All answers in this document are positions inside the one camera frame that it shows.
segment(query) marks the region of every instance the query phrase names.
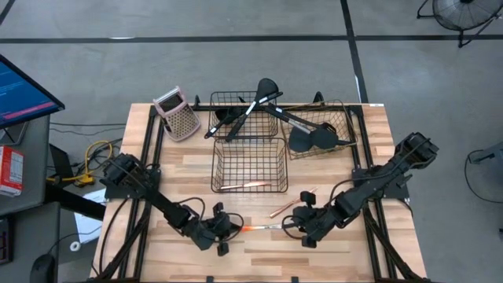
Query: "gray floor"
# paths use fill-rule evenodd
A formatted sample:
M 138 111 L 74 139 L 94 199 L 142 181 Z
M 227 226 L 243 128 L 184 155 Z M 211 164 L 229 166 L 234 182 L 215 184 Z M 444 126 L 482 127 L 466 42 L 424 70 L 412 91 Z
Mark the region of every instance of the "gray floor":
M 0 6 L 7 1 L 0 1 Z M 416 20 L 421 0 L 351 0 L 356 35 L 455 35 L 434 20 Z M 503 34 L 503 20 L 487 34 Z M 333 0 L 16 0 L 0 38 L 183 35 L 344 35 Z M 428 276 L 446 282 L 499 282 L 503 277 L 503 205 L 476 199 L 463 165 L 473 149 L 503 140 L 503 41 L 358 42 L 370 102 L 384 103 L 396 141 L 412 131 L 431 137 L 438 159 L 414 172 L 409 190 Z M 252 90 L 262 77 L 277 81 L 284 102 L 307 102 L 315 91 L 358 102 L 347 42 L 135 44 L 8 44 L 0 52 L 66 105 L 52 121 L 123 123 L 130 103 L 149 102 L 180 85 L 192 100 L 216 90 Z M 91 129 L 73 130 L 93 132 Z M 95 137 L 51 132 L 50 140 L 82 159 Z M 503 200 L 503 178 L 490 160 L 468 175 L 485 197 Z M 92 188 L 84 189 L 85 193 Z M 75 230 L 61 216 L 65 235 Z M 61 247 L 60 280 L 89 274 L 95 243 L 71 253 Z

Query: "wire mesh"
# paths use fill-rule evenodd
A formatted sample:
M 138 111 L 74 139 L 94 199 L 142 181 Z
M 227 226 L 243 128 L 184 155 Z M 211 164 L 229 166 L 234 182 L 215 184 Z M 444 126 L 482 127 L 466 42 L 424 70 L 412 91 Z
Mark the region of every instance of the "wire mesh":
M 330 123 L 334 128 L 336 128 L 336 133 L 339 137 L 339 140 L 351 142 L 348 145 L 337 145 L 333 149 L 320 149 L 316 145 L 313 145 L 313 147 L 309 151 L 306 151 L 304 153 L 298 153 L 288 147 L 290 160 L 305 158 L 308 156 L 316 156 L 324 153 L 333 153 L 345 149 L 348 146 L 356 145 L 356 142 L 358 141 L 356 135 L 352 137 L 350 133 L 350 130 L 354 133 L 352 119 L 346 107 L 340 100 L 314 102 L 308 105 L 283 108 L 283 110 L 318 125 L 324 122 Z M 309 125 L 303 126 L 307 127 L 309 130 L 315 130 L 315 127 Z M 291 124 L 283 121 L 281 122 L 281 132 L 283 133 L 285 141 L 288 141 L 290 139 L 290 133 L 292 132 L 292 129 L 293 126 Z
M 215 115 L 215 110 L 222 106 L 248 108 L 255 99 L 256 91 L 218 91 L 211 94 L 210 119 L 208 120 L 208 130 L 220 122 Z M 222 125 L 213 134 L 214 138 L 226 137 L 233 128 L 237 119 L 229 125 Z M 268 138 L 277 134 L 277 119 L 261 110 L 254 110 L 244 122 L 236 138 L 253 137 Z
M 265 186 L 221 189 L 249 182 Z M 282 138 L 215 139 L 211 190 L 215 193 L 284 193 L 288 189 L 285 140 Z

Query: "monitor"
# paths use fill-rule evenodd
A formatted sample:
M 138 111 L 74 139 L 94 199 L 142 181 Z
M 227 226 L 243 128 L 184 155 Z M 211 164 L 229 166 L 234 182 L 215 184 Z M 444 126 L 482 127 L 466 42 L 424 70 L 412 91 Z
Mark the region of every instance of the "monitor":
M 6 134 L 17 136 L 15 127 L 63 109 L 61 101 L 0 55 L 0 131 L 8 127 Z

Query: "cardboard box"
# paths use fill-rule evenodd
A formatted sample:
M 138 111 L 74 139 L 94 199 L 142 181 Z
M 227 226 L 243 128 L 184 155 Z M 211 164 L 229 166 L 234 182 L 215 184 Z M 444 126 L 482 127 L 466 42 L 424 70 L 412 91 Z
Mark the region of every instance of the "cardboard box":
M 16 197 L 23 190 L 22 153 L 9 146 L 0 145 L 0 194 Z

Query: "wooden tabletop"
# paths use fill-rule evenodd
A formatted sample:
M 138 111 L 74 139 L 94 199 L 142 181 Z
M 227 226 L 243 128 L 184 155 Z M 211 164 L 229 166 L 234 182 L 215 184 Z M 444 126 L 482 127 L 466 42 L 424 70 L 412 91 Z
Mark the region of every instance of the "wooden tabletop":
M 385 164 L 394 152 L 386 111 L 382 105 L 362 105 L 362 107 L 374 163 Z M 137 157 L 141 155 L 149 109 L 150 104 L 131 106 L 121 148 L 123 153 L 134 154 Z M 197 114 L 202 126 L 192 137 L 181 142 L 173 142 L 166 135 L 163 138 L 160 156 L 163 175 L 160 192 L 172 201 L 201 197 L 206 203 L 206 211 L 209 211 L 206 215 L 211 214 L 213 205 L 221 201 L 225 211 L 243 215 L 247 225 L 278 223 L 285 215 L 292 212 L 291 208 L 274 219 L 270 219 L 269 214 L 297 198 L 301 191 L 317 186 L 317 201 L 322 204 L 328 200 L 330 190 L 337 182 L 351 177 L 351 170 L 354 168 L 351 149 L 344 149 L 301 160 L 288 160 L 286 193 L 213 193 L 210 184 L 214 140 L 203 139 L 207 131 L 209 112 Z M 355 117 L 353 121 L 355 131 L 359 134 Z M 157 120 L 153 128 L 149 161 L 152 160 L 158 122 Z M 365 157 L 360 141 L 358 147 L 363 161 Z M 349 188 L 350 184 L 342 185 L 338 188 L 338 192 Z M 108 226 L 120 202 L 121 200 L 113 200 L 107 204 L 104 229 L 101 230 L 94 256 L 95 266 L 98 263 L 105 227 Z M 196 211 L 201 209 L 197 201 L 190 202 L 189 205 Z M 425 277 L 426 272 L 410 211 L 397 200 L 383 200 L 383 205 L 391 243 L 412 270 Z M 118 214 L 111 228 L 105 246 L 105 265 L 124 241 L 129 211 L 130 201 Z M 127 271 L 130 276 L 133 273 L 136 247 L 135 244 L 130 254 Z M 292 276 L 298 276 L 300 281 L 373 280 L 361 216 L 343 230 L 337 228 L 332 230 L 318 243 L 316 249 L 303 248 L 300 241 L 293 240 L 278 230 L 241 233 L 229 243 L 229 249 L 229 254 L 223 257 L 217 256 L 216 245 L 207 251 L 200 251 L 189 238 L 180 237 L 174 232 L 163 215 L 153 209 L 141 280 L 205 281 L 206 276 L 214 276 L 215 281 L 290 281 Z M 378 251 L 382 273 L 386 276 L 384 252 L 379 244 Z

